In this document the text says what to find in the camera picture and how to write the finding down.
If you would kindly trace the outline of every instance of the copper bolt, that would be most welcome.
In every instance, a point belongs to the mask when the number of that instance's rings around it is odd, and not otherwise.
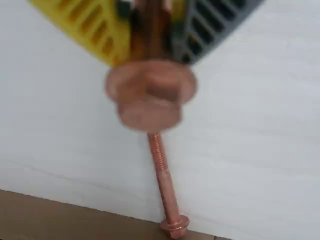
[[[161,135],[159,133],[148,133],[147,136],[166,216],[166,219],[160,224],[160,227],[166,231],[172,239],[179,239],[186,235],[189,219],[179,213]]]
[[[162,130],[181,119],[181,105],[196,92],[191,70],[170,60],[164,44],[170,28],[168,0],[136,0],[142,26],[131,33],[130,62],[114,68],[108,75],[106,92],[117,103],[122,123],[148,132],[156,179],[166,219],[160,224],[172,239],[186,235],[188,217],[180,215],[162,144]]]

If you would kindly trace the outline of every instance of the gray plastic part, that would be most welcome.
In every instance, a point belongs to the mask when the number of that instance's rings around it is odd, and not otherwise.
[[[264,0],[185,0],[182,34],[173,34],[173,58],[194,64],[216,48]]]

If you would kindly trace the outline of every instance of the yellow plastic part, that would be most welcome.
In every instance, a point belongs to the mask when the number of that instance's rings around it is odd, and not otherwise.
[[[30,0],[59,28],[103,62],[130,56],[130,23],[119,19],[115,0]]]
[[[172,1],[172,21],[183,21],[185,19],[185,0]]]

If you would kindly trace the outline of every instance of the white wall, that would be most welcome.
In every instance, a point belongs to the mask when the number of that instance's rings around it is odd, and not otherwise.
[[[194,67],[164,134],[190,228],[320,239],[320,1],[267,0]],[[0,189],[159,222],[146,138],[103,93],[108,68],[25,0],[0,0]]]

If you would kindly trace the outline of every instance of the ribbed plastic surface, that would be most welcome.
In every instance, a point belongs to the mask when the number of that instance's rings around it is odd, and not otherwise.
[[[186,0],[183,34],[174,37],[174,59],[193,64],[220,44],[263,0]]]
[[[113,66],[128,59],[130,24],[114,0],[30,0],[91,54]]]

